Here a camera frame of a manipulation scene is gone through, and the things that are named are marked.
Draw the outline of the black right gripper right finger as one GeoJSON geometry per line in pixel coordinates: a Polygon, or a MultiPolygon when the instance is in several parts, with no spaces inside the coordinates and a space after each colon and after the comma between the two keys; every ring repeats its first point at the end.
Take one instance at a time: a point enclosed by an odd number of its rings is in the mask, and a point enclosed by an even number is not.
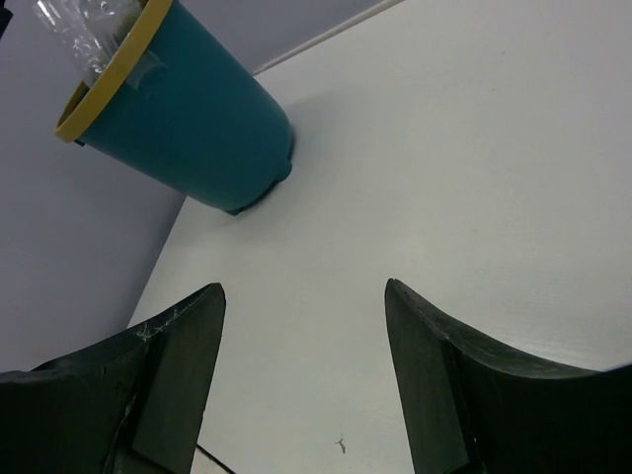
{"type": "Polygon", "coordinates": [[[418,473],[627,473],[631,369],[506,345],[390,279],[390,353],[418,473]]]}

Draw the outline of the clear bottle white cap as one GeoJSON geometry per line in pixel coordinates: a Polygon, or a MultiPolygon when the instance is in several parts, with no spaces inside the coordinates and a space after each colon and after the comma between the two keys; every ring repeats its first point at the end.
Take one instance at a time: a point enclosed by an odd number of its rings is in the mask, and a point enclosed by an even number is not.
{"type": "Polygon", "coordinates": [[[146,3],[139,0],[37,1],[33,10],[91,87],[114,58],[146,3]]]}

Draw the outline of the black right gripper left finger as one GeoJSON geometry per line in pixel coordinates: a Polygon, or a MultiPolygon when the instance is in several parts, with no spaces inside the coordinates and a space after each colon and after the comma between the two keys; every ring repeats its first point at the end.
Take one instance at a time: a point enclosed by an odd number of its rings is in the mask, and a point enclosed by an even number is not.
{"type": "Polygon", "coordinates": [[[2,472],[191,472],[225,310],[211,283],[97,344],[2,373],[2,472]]]}

